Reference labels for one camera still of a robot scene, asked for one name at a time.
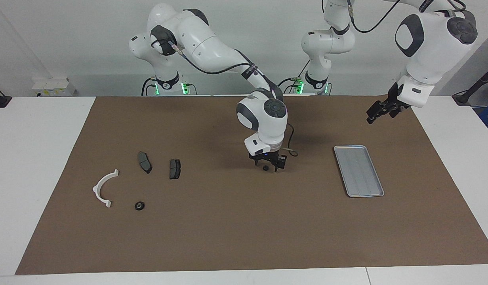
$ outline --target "green indicator light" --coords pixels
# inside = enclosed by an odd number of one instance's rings
[[[302,91],[304,91],[304,82],[302,82],[302,80],[299,80],[297,81],[297,83],[300,83],[300,85],[297,86],[296,93],[302,94]]]
[[[154,83],[154,86],[156,87],[154,94],[159,95],[158,83]]]
[[[189,87],[186,84],[181,82],[182,92],[184,95],[189,94]]]

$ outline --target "rectangular tray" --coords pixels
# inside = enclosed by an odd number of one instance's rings
[[[335,146],[334,152],[349,197],[385,194],[365,146]]]

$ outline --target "black brake pad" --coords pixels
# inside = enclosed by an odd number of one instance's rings
[[[179,179],[181,176],[181,161],[179,159],[170,160],[170,179]]]
[[[149,159],[147,157],[147,154],[144,152],[139,152],[139,163],[140,167],[147,173],[151,173],[152,170],[152,165],[149,162]]]

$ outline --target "black rubber grommet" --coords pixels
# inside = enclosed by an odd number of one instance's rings
[[[135,203],[135,210],[142,211],[145,206],[146,206],[146,204],[144,204],[144,202],[139,201],[139,202]]]

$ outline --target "black clamp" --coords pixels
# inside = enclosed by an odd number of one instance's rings
[[[383,102],[376,101],[371,108],[367,110],[367,122],[369,124],[374,123],[376,119],[386,114],[390,114],[390,117],[395,118],[400,112],[411,107],[411,105],[402,103],[397,99],[401,94],[403,87],[404,85],[398,87],[398,84],[394,83],[389,90],[389,97]]]
[[[275,151],[272,153],[262,153],[258,155],[251,155],[249,154],[249,158],[253,159],[255,161],[255,166],[258,165],[258,161],[260,160],[266,160],[268,162],[271,162],[272,165],[275,166],[274,172],[277,172],[277,169],[284,169],[284,165],[286,164],[286,155],[279,155],[279,151]]]

